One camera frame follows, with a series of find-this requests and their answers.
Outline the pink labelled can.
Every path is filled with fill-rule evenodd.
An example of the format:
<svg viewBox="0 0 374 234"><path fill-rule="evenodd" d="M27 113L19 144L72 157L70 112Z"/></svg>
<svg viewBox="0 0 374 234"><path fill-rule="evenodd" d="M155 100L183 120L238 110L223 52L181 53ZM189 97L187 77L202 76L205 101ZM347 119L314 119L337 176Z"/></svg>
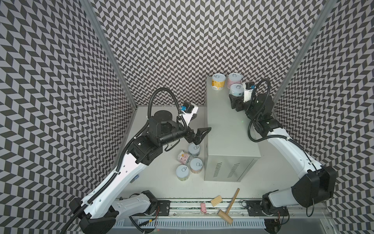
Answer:
<svg viewBox="0 0 374 234"><path fill-rule="evenodd" d="M228 75L227 88L229 89L233 84L242 84L243 75L239 73L231 73Z"/></svg>

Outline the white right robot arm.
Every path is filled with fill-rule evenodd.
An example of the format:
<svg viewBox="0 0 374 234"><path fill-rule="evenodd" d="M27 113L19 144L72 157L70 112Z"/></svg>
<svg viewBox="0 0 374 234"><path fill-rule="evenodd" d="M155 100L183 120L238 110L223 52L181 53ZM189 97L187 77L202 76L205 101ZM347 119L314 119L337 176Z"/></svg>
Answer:
<svg viewBox="0 0 374 234"><path fill-rule="evenodd" d="M324 166L312 159L304 148L293 140L280 122L272 117L273 101L267 94L255 95L245 102L243 97L229 95L231 108L244 111L249 118L249 129L253 128L261 138L251 141L268 141L272 144L298 175L299 180L290 188L268 192L260 202L262 212L267 216L277 213L280 208L300 205L305 208L327 201L334 196L337 172L331 166Z"/></svg>

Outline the pink can sideways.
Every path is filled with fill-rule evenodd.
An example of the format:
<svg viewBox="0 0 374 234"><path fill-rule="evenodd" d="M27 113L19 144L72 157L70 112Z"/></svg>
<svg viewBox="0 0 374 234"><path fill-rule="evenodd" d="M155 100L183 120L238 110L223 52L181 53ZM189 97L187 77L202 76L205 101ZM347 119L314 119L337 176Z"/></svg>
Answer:
<svg viewBox="0 0 374 234"><path fill-rule="evenodd" d="M187 165L191 159L192 159L191 154L183 150L177 156L177 160L183 165Z"/></svg>

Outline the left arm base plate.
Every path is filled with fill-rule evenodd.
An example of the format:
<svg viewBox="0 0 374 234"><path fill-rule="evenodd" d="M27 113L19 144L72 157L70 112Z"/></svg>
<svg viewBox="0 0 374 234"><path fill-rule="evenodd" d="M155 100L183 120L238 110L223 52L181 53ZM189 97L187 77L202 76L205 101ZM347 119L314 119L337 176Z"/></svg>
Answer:
<svg viewBox="0 0 374 234"><path fill-rule="evenodd" d="M170 200L158 200L155 204L154 216L169 216Z"/></svg>

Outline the green labelled front can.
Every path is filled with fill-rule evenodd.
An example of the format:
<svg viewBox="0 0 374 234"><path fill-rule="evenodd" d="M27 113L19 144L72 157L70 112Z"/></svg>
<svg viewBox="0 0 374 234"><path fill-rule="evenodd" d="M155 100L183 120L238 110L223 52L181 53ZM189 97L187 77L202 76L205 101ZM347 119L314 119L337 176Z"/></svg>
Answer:
<svg viewBox="0 0 374 234"><path fill-rule="evenodd" d="M186 165L179 165L176 168L176 176L180 181L186 181L190 177L190 169Z"/></svg>

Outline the yellow labelled can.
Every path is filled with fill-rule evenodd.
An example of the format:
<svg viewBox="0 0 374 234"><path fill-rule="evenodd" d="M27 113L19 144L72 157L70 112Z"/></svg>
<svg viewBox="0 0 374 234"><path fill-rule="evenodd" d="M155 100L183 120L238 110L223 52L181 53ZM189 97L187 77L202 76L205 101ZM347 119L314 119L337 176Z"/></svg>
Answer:
<svg viewBox="0 0 374 234"><path fill-rule="evenodd" d="M225 87L225 82L226 82L226 76L221 73L216 73L212 76L212 89L214 90L223 90Z"/></svg>

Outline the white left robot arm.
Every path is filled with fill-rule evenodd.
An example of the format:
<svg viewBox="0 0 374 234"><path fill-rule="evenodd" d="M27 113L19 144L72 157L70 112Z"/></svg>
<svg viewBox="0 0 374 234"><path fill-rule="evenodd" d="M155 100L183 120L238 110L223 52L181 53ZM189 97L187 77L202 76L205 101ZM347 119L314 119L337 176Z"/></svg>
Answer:
<svg viewBox="0 0 374 234"><path fill-rule="evenodd" d="M117 221L137 214L157 213L157 198L149 191L119 199L120 193L135 177L163 153L163 147L184 138L189 143L201 143L211 128L190 127L182 130L173 121L167 110L148 114L148 120L138 133L127 143L115 168L88 195L70 203L72 220L79 218L79 226L85 234L106 234Z"/></svg>

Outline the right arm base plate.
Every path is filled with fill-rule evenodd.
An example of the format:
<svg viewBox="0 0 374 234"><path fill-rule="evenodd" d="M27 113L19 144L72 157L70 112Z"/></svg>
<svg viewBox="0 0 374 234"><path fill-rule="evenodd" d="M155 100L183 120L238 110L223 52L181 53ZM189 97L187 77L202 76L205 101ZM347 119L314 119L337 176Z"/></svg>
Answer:
<svg viewBox="0 0 374 234"><path fill-rule="evenodd" d="M287 217L289 216L286 207L274 207L270 201L265 200L246 200L245 208L249 216L270 216L270 217Z"/></svg>

